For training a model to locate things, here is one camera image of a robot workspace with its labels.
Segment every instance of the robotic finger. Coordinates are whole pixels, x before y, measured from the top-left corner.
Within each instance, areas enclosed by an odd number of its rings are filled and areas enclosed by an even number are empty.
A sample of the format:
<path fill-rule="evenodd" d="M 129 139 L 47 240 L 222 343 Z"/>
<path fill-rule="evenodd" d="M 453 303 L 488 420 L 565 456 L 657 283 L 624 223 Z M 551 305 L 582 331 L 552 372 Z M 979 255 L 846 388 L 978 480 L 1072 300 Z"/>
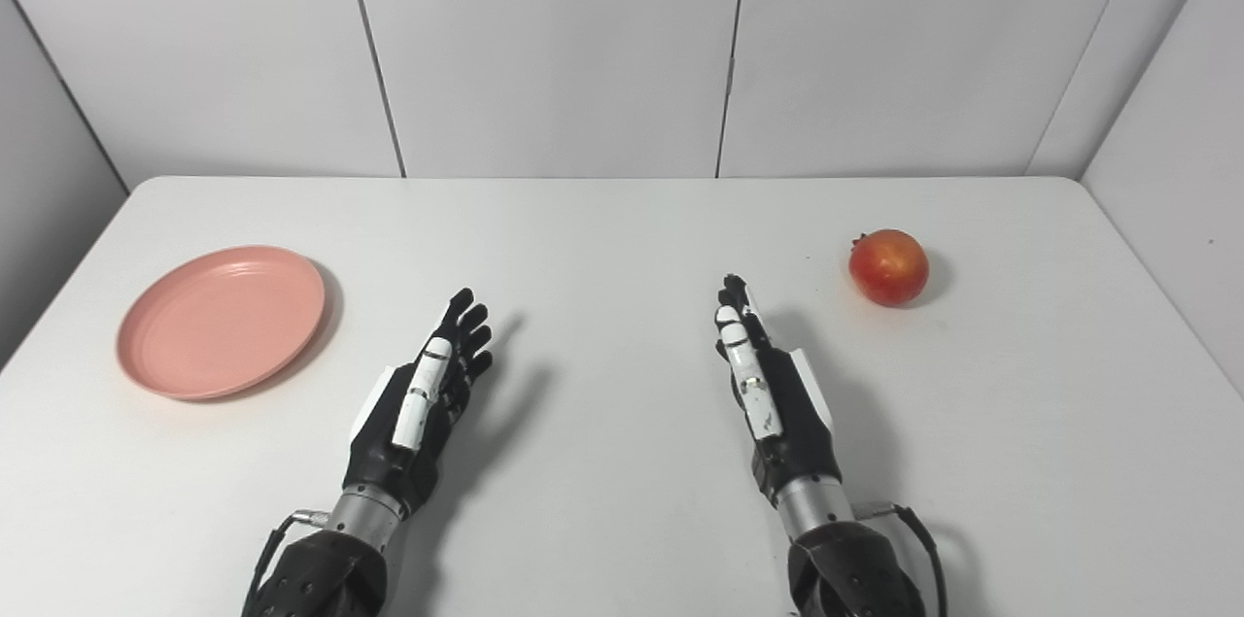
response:
<path fill-rule="evenodd" d="M 484 351 L 488 308 L 464 289 L 413 362 L 387 366 L 353 428 L 350 463 L 332 513 L 300 510 L 269 537 L 243 608 L 244 617 L 374 617 L 384 603 L 384 550 L 398 525 L 427 503 L 439 479 L 440 452 L 493 363 Z M 291 544 L 272 577 L 267 564 L 294 524 L 320 531 Z"/>
<path fill-rule="evenodd" d="M 883 535 L 861 520 L 897 514 L 929 550 L 945 615 L 932 536 L 906 508 L 863 506 L 857 517 L 833 457 L 833 419 L 804 352 L 773 345 L 746 282 L 728 275 L 718 292 L 717 350 L 730 366 L 735 401 L 755 440 L 751 470 L 790 537 L 791 598 L 801 617 L 923 617 L 924 603 Z"/>

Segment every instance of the white table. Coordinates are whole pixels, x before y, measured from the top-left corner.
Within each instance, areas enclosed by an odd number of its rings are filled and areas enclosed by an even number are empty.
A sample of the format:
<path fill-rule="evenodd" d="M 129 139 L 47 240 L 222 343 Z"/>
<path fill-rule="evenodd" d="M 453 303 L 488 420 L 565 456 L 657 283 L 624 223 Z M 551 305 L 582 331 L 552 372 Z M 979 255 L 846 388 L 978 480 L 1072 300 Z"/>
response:
<path fill-rule="evenodd" d="M 916 308 L 843 276 L 884 226 L 932 251 Z M 258 241 L 330 275 L 313 357 L 220 403 L 131 384 L 129 302 Z M 848 495 L 937 534 L 957 617 L 1244 603 L 1244 403 L 1075 183 L 159 179 L 0 377 L 5 612 L 234 615 L 267 529 L 335 500 L 378 369 L 470 285 L 499 366 L 394 552 L 389 613 L 786 615 L 785 540 L 712 347 L 726 271 L 809 350 Z M 918 545 L 883 527 L 931 597 Z"/>

